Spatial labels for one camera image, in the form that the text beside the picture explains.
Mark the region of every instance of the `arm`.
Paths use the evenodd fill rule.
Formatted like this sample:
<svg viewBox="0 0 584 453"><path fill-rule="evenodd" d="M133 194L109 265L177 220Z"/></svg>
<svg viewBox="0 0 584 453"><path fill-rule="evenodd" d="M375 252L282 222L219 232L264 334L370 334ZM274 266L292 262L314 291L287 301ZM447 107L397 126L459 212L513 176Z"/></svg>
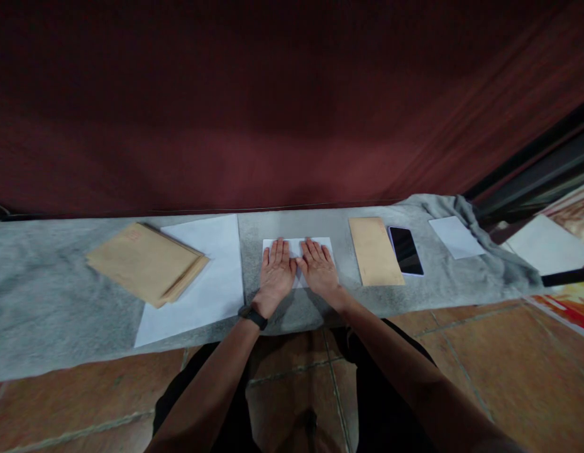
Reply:
<svg viewBox="0 0 584 453"><path fill-rule="evenodd" d="M290 261L289 244L279 238L263 254L260 290L254 309L270 318L290 292L296 273ZM223 425L260 329L240 319L217 346L193 381L174 404L168 417L147 447L146 453L209 451Z"/></svg>
<svg viewBox="0 0 584 453"><path fill-rule="evenodd" d="M438 449L469 452L483 441L507 439L436 366L339 284L327 247L307 239L302 250L297 262L311 289L352 327Z"/></svg>

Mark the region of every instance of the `maroon fabric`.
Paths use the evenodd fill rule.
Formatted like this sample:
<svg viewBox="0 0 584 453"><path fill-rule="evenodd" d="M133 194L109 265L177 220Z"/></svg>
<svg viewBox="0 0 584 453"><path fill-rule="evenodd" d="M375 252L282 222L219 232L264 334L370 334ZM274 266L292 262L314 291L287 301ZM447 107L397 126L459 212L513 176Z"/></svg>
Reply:
<svg viewBox="0 0 584 453"><path fill-rule="evenodd" d="M109 215L461 193L584 101L584 1L556 3L5 2L0 203Z"/></svg>

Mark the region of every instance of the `black phone screen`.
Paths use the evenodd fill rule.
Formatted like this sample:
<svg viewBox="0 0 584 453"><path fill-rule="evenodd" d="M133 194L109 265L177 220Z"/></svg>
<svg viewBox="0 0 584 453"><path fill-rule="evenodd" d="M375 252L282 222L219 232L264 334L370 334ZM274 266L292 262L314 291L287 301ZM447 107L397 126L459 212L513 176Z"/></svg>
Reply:
<svg viewBox="0 0 584 453"><path fill-rule="evenodd" d="M399 262L400 271L404 274L424 275L424 269L417 256L416 245L413 242L411 231L406 228L389 226L392 247Z"/></svg>

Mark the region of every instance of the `finger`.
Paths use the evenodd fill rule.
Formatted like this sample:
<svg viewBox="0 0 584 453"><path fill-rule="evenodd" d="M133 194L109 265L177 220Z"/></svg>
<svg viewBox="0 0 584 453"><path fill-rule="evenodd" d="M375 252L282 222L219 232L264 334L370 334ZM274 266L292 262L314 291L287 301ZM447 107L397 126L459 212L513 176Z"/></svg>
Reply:
<svg viewBox="0 0 584 453"><path fill-rule="evenodd" d="M329 249L325 245L322 245L321 248L323 249L323 255L325 256L325 259L328 262L333 263L334 260L332 260L331 255L329 254Z"/></svg>
<svg viewBox="0 0 584 453"><path fill-rule="evenodd" d="M262 267L268 266L268 247L262 252Z"/></svg>
<svg viewBox="0 0 584 453"><path fill-rule="evenodd" d="M315 250L317 251L317 255L319 255L319 258L325 261L325 255L323 254L323 250L321 250L321 244L315 241L313 241L313 244L315 245Z"/></svg>
<svg viewBox="0 0 584 453"><path fill-rule="evenodd" d="M284 239L277 239L277 254L275 255L275 264L281 263L281 258L284 254Z"/></svg>
<svg viewBox="0 0 584 453"><path fill-rule="evenodd" d="M295 261L298 267L300 267L300 270L302 271L304 277L306 278L306 273L309 270L309 265L306 264L306 261L303 258L296 258Z"/></svg>
<svg viewBox="0 0 584 453"><path fill-rule="evenodd" d="M297 269L298 265L296 263L295 259L290 260L290 270L292 271L292 275L295 276L296 275L296 269Z"/></svg>
<svg viewBox="0 0 584 453"><path fill-rule="evenodd" d="M317 253L317 248L315 248L315 243L311 240L311 238L306 238L306 245L309 248L309 252L311 253L312 258L319 260L319 254Z"/></svg>
<svg viewBox="0 0 584 453"><path fill-rule="evenodd" d="M273 241L273 244L271 244L271 256L268 259L269 263L274 263L276 256L277 256L277 239L275 239Z"/></svg>
<svg viewBox="0 0 584 453"><path fill-rule="evenodd" d="M290 243L284 241L284 253L281 256L281 262L287 264L290 260Z"/></svg>
<svg viewBox="0 0 584 453"><path fill-rule="evenodd" d="M312 255L309 252L309 246L306 245L306 242L301 242L300 246L302 247L302 254L304 255L304 259L307 262L311 262L312 261Z"/></svg>

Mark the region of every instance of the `brown floor tile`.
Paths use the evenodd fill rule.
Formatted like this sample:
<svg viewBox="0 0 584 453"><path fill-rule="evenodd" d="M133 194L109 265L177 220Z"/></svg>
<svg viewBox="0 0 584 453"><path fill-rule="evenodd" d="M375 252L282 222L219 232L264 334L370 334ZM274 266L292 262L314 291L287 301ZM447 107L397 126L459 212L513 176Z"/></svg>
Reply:
<svg viewBox="0 0 584 453"><path fill-rule="evenodd" d="M339 357L342 357L342 353L338 349L338 344L336 343L336 339L334 338L334 335L331 333L331 330L328 328L324 328L323 332L325 333L325 340L328 343L329 358L337 359Z"/></svg>
<svg viewBox="0 0 584 453"><path fill-rule="evenodd" d="M267 378L328 359L321 330L260 337L251 356L253 379Z"/></svg>
<svg viewBox="0 0 584 453"><path fill-rule="evenodd" d="M345 452L329 366L318 366L246 390L252 433L264 453L309 450L304 416L317 414L316 451Z"/></svg>
<svg viewBox="0 0 584 453"><path fill-rule="evenodd" d="M410 311L402 315L388 318L390 322L403 329L406 334L415 337L426 330L432 330L438 327L436 320L430 313L430 310Z"/></svg>
<svg viewBox="0 0 584 453"><path fill-rule="evenodd" d="M468 305L463 307L452 307L452 308L440 308L438 310L432 310L436 321L441 326L446 326L448 324L463 321L474 316L484 315L485 313L490 313L491 311L499 310L501 308L506 308L522 303L521 299L512 299L504 302L487 304L487 305Z"/></svg>
<svg viewBox="0 0 584 453"><path fill-rule="evenodd" d="M576 333L570 327L565 326L560 321L555 320L539 308L531 304L525 305L529 313L539 322L541 322L560 343L567 354L572 357L584 371L584 337Z"/></svg>
<svg viewBox="0 0 584 453"><path fill-rule="evenodd" d="M468 397L472 404L481 412L485 413L468 378L451 352L447 340L444 339L443 333L428 333L423 337L419 337L417 341L426 348L434 363L438 366L438 369Z"/></svg>
<svg viewBox="0 0 584 453"><path fill-rule="evenodd" d="M147 417L107 431L89 434L37 453L143 453L152 439L153 418Z"/></svg>
<svg viewBox="0 0 584 453"><path fill-rule="evenodd" d="M333 362L336 385L342 404L342 415L350 440L351 451L359 444L359 418L356 402L356 365L345 360Z"/></svg>
<svg viewBox="0 0 584 453"><path fill-rule="evenodd" d="M13 381L0 399L0 451L151 410L182 350L85 364Z"/></svg>
<svg viewBox="0 0 584 453"><path fill-rule="evenodd" d="M511 437L533 451L584 452L584 375L527 308L445 334Z"/></svg>

